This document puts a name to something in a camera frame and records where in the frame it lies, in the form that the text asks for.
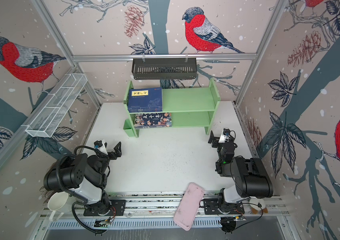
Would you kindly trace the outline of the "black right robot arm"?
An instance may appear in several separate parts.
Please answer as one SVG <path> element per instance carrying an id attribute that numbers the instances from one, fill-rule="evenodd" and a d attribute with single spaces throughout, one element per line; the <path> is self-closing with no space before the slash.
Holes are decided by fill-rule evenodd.
<path id="1" fill-rule="evenodd" d="M 232 179 L 234 185 L 221 189 L 216 199 L 203 200 L 206 215 L 243 215 L 243 201 L 273 196 L 273 186 L 262 161 L 235 155 L 237 144 L 232 132 L 223 129 L 220 137 L 210 132 L 208 143 L 218 154 L 215 171 L 221 177 Z"/>

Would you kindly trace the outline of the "colourful illustrated thick book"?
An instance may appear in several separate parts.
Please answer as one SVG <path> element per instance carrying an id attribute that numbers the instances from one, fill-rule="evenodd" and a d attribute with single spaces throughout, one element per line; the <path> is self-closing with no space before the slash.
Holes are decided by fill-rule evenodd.
<path id="1" fill-rule="evenodd" d="M 136 129 L 169 128 L 172 127 L 172 117 L 170 113 L 136 114 L 134 127 Z"/>

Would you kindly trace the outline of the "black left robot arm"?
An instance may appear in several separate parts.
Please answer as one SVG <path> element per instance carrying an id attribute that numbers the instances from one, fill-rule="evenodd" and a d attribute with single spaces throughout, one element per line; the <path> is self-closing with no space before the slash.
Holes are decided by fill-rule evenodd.
<path id="1" fill-rule="evenodd" d="M 93 147 L 78 146 L 71 155 L 65 155 L 53 164 L 44 177 L 47 191 L 66 192 L 84 203 L 84 216 L 123 216 L 125 200 L 110 200 L 106 192 L 111 173 L 110 161 L 122 156 L 122 143 L 110 152 L 103 140 Z"/>

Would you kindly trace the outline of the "blue book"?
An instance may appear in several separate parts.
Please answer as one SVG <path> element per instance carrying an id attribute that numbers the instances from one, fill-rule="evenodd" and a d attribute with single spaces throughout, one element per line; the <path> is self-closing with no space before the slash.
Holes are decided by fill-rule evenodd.
<path id="1" fill-rule="evenodd" d="M 162 88 L 130 89 L 128 108 L 163 107 Z"/>
<path id="2" fill-rule="evenodd" d="M 162 107 L 154 107 L 154 108 L 128 108 L 129 113 L 155 113 L 162 112 Z"/>

